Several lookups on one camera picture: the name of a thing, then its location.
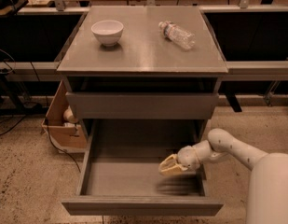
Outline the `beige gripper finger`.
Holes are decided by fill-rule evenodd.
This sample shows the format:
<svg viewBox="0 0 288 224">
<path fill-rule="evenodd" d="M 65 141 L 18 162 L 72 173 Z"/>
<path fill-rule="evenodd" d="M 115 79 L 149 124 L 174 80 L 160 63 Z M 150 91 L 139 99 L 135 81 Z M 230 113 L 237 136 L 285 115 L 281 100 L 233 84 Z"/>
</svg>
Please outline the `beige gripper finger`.
<svg viewBox="0 0 288 224">
<path fill-rule="evenodd" d="M 180 166 L 174 166 L 171 168 L 159 168 L 158 171 L 162 174 L 162 175 L 180 175 L 183 172 L 186 171 L 186 168 L 184 167 L 180 167 Z"/>
<path fill-rule="evenodd" d="M 173 167 L 178 163 L 177 161 L 177 155 L 176 154 L 171 154 L 169 157 L 167 157 L 160 165 L 160 168 L 169 168 Z"/>
</svg>

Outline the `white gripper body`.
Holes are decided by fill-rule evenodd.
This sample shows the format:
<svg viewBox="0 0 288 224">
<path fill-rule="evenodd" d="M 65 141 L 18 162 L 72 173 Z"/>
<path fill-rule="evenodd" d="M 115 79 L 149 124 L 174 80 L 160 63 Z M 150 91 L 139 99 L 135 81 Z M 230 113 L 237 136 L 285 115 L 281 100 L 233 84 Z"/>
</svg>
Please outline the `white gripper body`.
<svg viewBox="0 0 288 224">
<path fill-rule="evenodd" d="M 200 167 L 196 149 L 191 146 L 181 148 L 177 153 L 177 160 L 183 171 L 196 171 Z"/>
</svg>

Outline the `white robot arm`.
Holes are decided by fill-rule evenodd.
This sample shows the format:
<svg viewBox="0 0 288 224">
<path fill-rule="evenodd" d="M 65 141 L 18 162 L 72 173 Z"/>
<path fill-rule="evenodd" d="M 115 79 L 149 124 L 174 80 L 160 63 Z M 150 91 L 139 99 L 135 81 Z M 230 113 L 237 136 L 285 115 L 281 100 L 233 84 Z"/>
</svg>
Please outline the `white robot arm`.
<svg viewBox="0 0 288 224">
<path fill-rule="evenodd" d="M 288 224 L 288 154 L 266 153 L 216 128 L 208 132 L 206 140 L 171 154 L 158 170 L 162 175 L 179 175 L 226 154 L 251 171 L 246 224 Z"/>
</svg>

